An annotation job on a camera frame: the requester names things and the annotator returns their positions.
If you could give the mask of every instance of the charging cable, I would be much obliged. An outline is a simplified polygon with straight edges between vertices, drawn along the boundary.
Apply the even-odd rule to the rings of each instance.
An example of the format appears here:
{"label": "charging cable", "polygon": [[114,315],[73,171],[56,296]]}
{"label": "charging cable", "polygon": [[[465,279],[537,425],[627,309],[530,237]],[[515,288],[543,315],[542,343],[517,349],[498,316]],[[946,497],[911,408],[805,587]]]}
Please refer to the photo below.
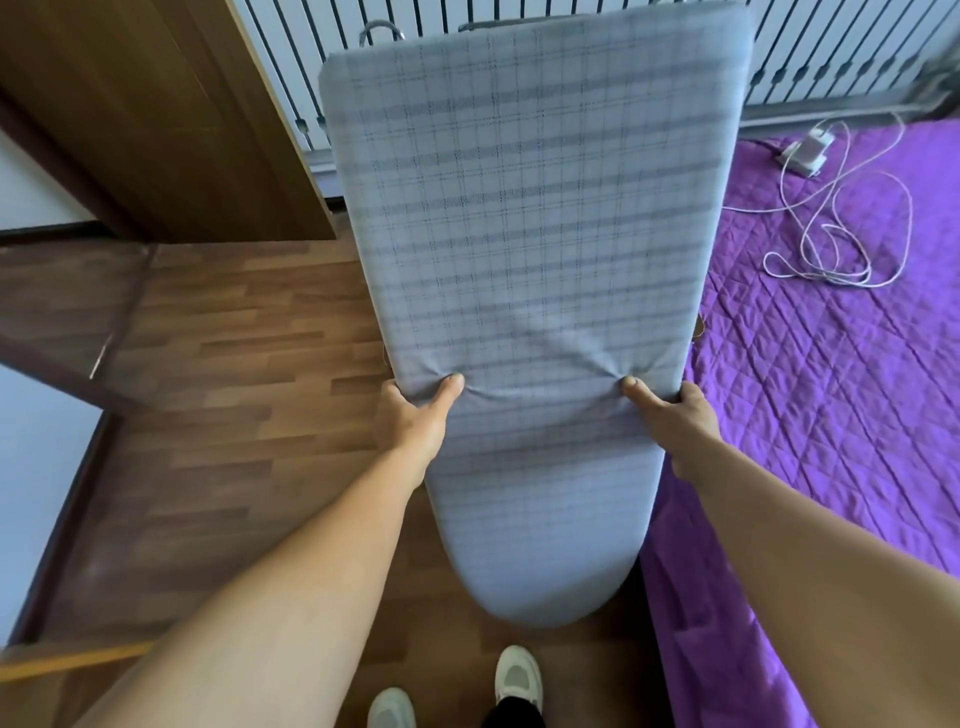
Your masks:
{"label": "charging cable", "polygon": [[[872,171],[867,173],[880,175],[881,177],[893,180],[897,185],[900,186],[907,203],[906,241],[903,245],[903,258],[901,259],[897,269],[887,280],[873,281],[874,263],[870,257],[870,254],[867,252],[866,246],[863,244],[860,238],[858,238],[856,234],[844,224],[837,211],[837,198],[840,196],[840,191],[845,186],[840,182],[853,173],[860,171],[871,162],[883,157],[883,155],[887,154],[887,152],[900,144],[900,140],[903,139],[903,134],[906,132],[906,124],[903,123],[903,119],[900,118],[899,114],[892,111],[890,113],[897,120],[897,136],[890,144],[885,146],[879,152],[855,164],[850,169],[846,168],[848,157],[850,156],[853,137],[850,127],[847,126],[847,123],[844,121],[835,121],[824,130],[823,127],[829,121],[829,117],[821,122],[818,122],[813,129],[810,130],[811,133],[830,133],[835,127],[839,127],[845,133],[847,143],[846,147],[844,148],[843,157],[840,160],[840,166],[837,169],[836,177],[824,184],[824,186],[804,197],[802,200],[796,203],[788,203],[784,189],[787,166],[792,158],[792,155],[796,154],[797,149],[799,149],[801,146],[796,145],[792,150],[788,151],[784,155],[783,166],[780,169],[780,201],[783,203],[783,207],[772,207],[770,209],[747,209],[744,207],[724,206],[724,209],[730,210],[731,212],[741,212],[751,215],[788,212],[790,217],[793,218],[793,220],[797,223],[797,226],[800,228],[801,234],[799,252],[800,259],[803,263],[798,264],[798,267],[794,267],[783,255],[776,251],[770,251],[763,257],[762,266],[764,273],[776,279],[800,278],[806,280],[820,280],[832,285],[848,286],[851,288],[882,288],[885,285],[890,285],[900,277],[900,274],[903,273],[903,269],[906,268],[906,259],[910,253],[910,241],[913,237],[913,196],[910,194],[910,190],[907,188],[906,184],[904,184],[899,177],[896,177],[889,172]],[[823,201],[819,204],[809,221],[804,223],[797,214],[797,209],[803,205],[806,205],[808,202],[820,195],[823,195]],[[820,214],[828,206],[833,222],[820,223],[820,230],[827,235],[827,238],[830,241],[829,247],[827,247],[827,252],[829,251],[830,247],[832,248],[832,263],[830,265],[827,265],[824,262],[824,256],[821,255],[821,251],[817,250],[817,246],[814,244],[813,238],[810,235],[810,229],[814,226]],[[841,269],[841,255],[838,237],[846,237],[853,243],[860,257],[863,258],[862,268],[858,270]],[[778,273],[772,270],[770,267],[770,260],[772,258],[778,259],[780,265],[786,269],[786,272]]]}

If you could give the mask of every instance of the power adapter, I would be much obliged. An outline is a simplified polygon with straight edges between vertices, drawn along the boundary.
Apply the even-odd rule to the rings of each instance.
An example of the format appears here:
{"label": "power adapter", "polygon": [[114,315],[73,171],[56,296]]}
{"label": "power adapter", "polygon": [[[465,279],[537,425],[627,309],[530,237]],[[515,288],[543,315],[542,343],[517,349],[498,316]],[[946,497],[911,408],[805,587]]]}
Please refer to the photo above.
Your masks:
{"label": "power adapter", "polygon": [[814,177],[827,161],[826,152],[834,138],[832,133],[815,127],[780,152],[777,161],[801,177]]}

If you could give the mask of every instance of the black pants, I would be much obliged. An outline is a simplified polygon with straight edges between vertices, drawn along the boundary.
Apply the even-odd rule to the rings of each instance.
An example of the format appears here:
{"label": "black pants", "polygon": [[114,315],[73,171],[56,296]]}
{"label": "black pants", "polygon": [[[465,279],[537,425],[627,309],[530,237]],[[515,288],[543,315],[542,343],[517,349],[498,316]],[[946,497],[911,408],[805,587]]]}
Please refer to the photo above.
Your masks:
{"label": "black pants", "polygon": [[545,728],[543,716],[529,700],[505,697],[487,713],[481,728]]}

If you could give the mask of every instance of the white sneaker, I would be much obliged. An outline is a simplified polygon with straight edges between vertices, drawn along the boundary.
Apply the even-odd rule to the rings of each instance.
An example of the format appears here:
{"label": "white sneaker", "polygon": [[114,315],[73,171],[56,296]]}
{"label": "white sneaker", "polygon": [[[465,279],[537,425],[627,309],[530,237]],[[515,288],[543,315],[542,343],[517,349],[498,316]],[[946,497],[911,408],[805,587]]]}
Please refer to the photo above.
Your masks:
{"label": "white sneaker", "polygon": [[417,728],[414,704],[400,688],[387,688],[373,699],[367,728]]}
{"label": "white sneaker", "polygon": [[543,680],[534,656],[516,644],[500,653],[493,677],[496,702],[505,697],[522,697],[543,712]]}

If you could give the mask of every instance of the wooden door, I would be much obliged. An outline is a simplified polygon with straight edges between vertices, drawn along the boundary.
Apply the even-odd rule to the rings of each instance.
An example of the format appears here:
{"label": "wooden door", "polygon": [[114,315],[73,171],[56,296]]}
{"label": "wooden door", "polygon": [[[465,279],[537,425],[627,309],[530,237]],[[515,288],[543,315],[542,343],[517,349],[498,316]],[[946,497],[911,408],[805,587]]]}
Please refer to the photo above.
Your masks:
{"label": "wooden door", "polygon": [[34,0],[0,87],[161,241],[330,239],[231,0]]}

